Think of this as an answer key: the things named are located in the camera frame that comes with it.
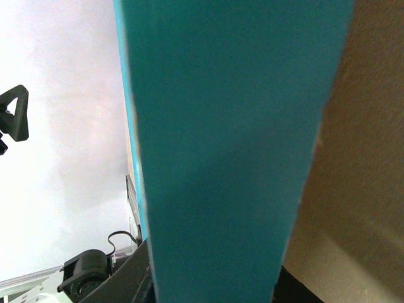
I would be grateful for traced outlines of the teal picture frame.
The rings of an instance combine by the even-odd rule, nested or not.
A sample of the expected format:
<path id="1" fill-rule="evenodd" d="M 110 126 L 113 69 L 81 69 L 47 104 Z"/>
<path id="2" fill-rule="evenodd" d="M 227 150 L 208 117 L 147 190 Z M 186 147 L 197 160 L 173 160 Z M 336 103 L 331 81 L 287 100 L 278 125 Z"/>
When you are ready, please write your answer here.
<path id="1" fill-rule="evenodd" d="M 159 302 L 269 302 L 351 1 L 115 1 Z"/>

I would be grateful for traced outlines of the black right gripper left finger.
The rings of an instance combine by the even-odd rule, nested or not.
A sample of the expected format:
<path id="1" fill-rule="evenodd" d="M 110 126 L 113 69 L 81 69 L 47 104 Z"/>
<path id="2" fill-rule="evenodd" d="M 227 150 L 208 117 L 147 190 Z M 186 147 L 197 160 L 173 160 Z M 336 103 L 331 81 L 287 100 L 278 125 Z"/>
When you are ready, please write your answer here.
<path id="1" fill-rule="evenodd" d="M 128 257 L 101 286 L 87 295 L 84 303 L 155 302 L 147 241 Z"/>

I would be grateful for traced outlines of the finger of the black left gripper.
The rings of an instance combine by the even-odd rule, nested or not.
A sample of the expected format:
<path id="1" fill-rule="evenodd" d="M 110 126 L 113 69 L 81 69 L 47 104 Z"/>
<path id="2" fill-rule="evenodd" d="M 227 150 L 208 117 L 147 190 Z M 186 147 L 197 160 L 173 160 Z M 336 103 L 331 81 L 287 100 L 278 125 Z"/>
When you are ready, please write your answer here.
<path id="1" fill-rule="evenodd" d="M 28 96 L 23 85 L 1 94 L 1 131 L 11 136 L 14 141 L 25 141 L 29 138 L 28 130 Z M 16 100 L 15 113 L 8 110 L 8 105 Z"/>

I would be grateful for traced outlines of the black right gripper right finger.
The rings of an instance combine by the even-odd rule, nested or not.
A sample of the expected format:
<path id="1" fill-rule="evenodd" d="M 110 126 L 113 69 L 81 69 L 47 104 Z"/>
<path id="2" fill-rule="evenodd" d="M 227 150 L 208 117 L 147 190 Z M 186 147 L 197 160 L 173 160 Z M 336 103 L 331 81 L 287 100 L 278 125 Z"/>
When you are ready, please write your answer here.
<path id="1" fill-rule="evenodd" d="M 323 303 L 283 266 L 271 295 L 272 303 Z"/>

